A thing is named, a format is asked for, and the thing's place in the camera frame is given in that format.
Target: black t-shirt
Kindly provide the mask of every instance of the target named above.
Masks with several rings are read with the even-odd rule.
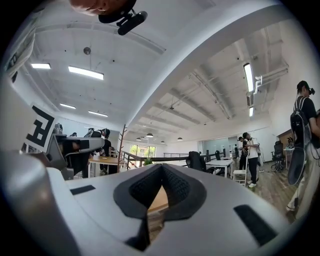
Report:
[[[297,98],[298,103],[300,102],[301,98],[302,96],[299,96]],[[315,119],[317,118],[317,112],[316,112],[314,102],[310,98],[305,98],[301,110],[308,121],[310,118],[315,118]],[[311,143],[314,145],[316,149],[320,148],[320,139],[313,133],[311,134]]]

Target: hand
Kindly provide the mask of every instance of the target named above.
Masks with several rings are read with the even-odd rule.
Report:
[[[72,8],[87,15],[107,15],[120,9],[127,0],[69,0]]]

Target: wooden table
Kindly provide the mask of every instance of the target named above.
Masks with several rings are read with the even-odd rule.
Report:
[[[109,166],[117,166],[118,165],[118,158],[117,157],[110,157],[110,156],[99,156],[94,155],[93,158],[89,159],[88,165],[88,178],[90,178],[90,171],[91,171],[91,164],[101,164],[101,165],[109,165]],[[125,165],[125,161],[120,158],[120,166]]]
[[[163,186],[161,186],[158,194],[153,200],[150,208],[148,209],[148,213],[158,212],[168,207],[168,197],[167,193]]]

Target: office desk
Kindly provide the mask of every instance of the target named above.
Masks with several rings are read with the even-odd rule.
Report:
[[[206,162],[206,169],[208,170],[211,167],[224,168],[224,177],[227,177],[228,166],[233,163],[233,160],[212,160],[210,162]]]
[[[118,158],[117,157],[110,157],[110,156],[94,155],[93,158],[89,159],[88,178],[90,178],[91,163],[101,164],[101,165],[109,165],[109,166],[117,166],[118,165]],[[125,165],[125,161],[122,158],[120,158],[119,165],[120,166]]]

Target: ceiling beam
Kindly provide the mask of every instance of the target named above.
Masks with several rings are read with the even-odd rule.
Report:
[[[99,33],[108,33],[113,37],[119,37],[119,38],[121,37],[126,40],[135,41],[136,43],[139,43],[142,46],[149,48],[150,50],[154,51],[159,55],[162,55],[166,51],[166,49],[161,45],[133,31],[130,31],[125,37],[122,37],[117,33],[117,30],[118,30],[117,26],[112,24],[101,24],[100,22],[93,23],[93,22],[77,21],[77,22],[65,22],[65,23],[59,23],[59,24],[38,26],[35,30],[35,33],[39,34],[43,32],[47,33],[51,31],[63,31],[65,29],[90,30],[90,31],[97,31]]]
[[[187,116],[187,115],[185,115],[185,114],[182,114],[182,113],[180,113],[180,112],[178,112],[178,111],[176,111],[176,110],[174,110],[174,109],[170,109],[170,108],[168,108],[168,107],[166,107],[166,106],[163,106],[163,105],[161,105],[160,103],[156,103],[156,104],[154,105],[154,107],[157,108],[157,109],[161,109],[161,110],[163,110],[163,111],[166,111],[166,112],[168,112],[168,113],[170,113],[170,114],[173,114],[173,115],[175,115],[175,116],[177,116],[177,117],[179,117],[179,118],[183,118],[183,119],[185,119],[185,120],[187,120],[187,121],[189,121],[189,122],[191,122],[191,123],[194,123],[194,124],[196,124],[196,125],[199,125],[199,124],[200,124],[200,122],[199,122],[198,120],[192,119],[191,117],[189,117],[189,116]]]
[[[172,88],[169,92],[169,94],[173,95],[174,97],[178,98],[179,100],[181,100],[182,102],[186,103],[187,105],[189,105],[190,107],[192,107],[193,109],[195,109],[196,111],[198,111],[199,113],[201,113],[202,115],[204,115],[205,117],[209,118],[211,121],[215,121],[215,118],[208,113],[206,110],[204,110],[202,107],[199,107],[194,101],[192,101],[191,99],[188,99],[187,97],[185,97],[184,95],[180,94],[176,89]]]
[[[203,68],[199,67],[192,72],[193,76],[207,89],[207,91],[211,94],[214,99],[214,102],[220,107],[223,114],[227,119],[232,119],[233,115],[229,109],[228,104],[226,103],[223,96],[219,96],[218,92],[215,89],[215,85],[209,82],[209,77]]]
[[[144,115],[145,118],[148,118],[150,120],[153,120],[153,121],[157,121],[157,122],[160,122],[160,123],[163,123],[163,124],[166,124],[166,125],[169,125],[169,126],[174,126],[174,127],[178,127],[180,129],[187,129],[185,126],[183,125],[180,125],[178,123],[175,123],[175,122],[171,122],[169,120],[165,120],[163,118],[159,118],[159,117],[156,117],[156,116],[152,116],[152,115],[149,115],[149,114],[145,114]]]
[[[170,129],[158,127],[158,126],[155,126],[155,125],[152,125],[152,124],[144,124],[144,123],[141,123],[141,122],[137,122],[136,125],[137,126],[142,126],[142,127],[147,127],[147,128],[150,128],[150,129],[161,130],[161,131],[165,131],[165,132],[168,132],[168,133],[173,133],[173,134],[176,133],[175,130],[170,130]]]

